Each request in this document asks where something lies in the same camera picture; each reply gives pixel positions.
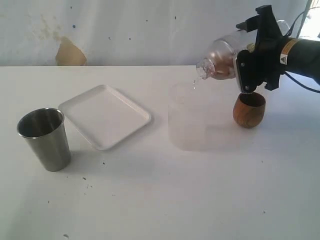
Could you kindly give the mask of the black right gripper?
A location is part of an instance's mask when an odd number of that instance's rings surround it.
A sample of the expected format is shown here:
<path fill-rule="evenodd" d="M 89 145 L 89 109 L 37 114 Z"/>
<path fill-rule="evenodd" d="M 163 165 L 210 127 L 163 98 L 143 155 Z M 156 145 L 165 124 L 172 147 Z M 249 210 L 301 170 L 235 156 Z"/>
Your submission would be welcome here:
<path fill-rule="evenodd" d="M 241 50 L 237 55 L 240 63 L 241 81 L 249 86 L 253 93 L 265 83 L 265 89 L 273 91 L 279 87 L 280 45 L 284 39 L 271 5 L 262 5 L 255 9 L 257 15 L 238 23 L 236 28 L 246 32 L 257 30 L 253 52 Z"/>

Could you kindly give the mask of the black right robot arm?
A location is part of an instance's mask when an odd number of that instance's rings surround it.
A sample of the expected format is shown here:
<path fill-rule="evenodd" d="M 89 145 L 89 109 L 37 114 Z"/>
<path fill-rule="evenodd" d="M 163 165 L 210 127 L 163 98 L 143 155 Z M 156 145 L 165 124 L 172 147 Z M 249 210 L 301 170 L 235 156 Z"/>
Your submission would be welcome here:
<path fill-rule="evenodd" d="M 236 25 L 250 33 L 256 31 L 253 51 L 241 50 L 234 59 L 235 77 L 243 94 L 253 93 L 265 83 L 279 88 L 281 75 L 295 73 L 320 82 L 319 41 L 291 37 L 292 28 L 282 34 L 271 5 L 257 7 L 257 15 Z"/>

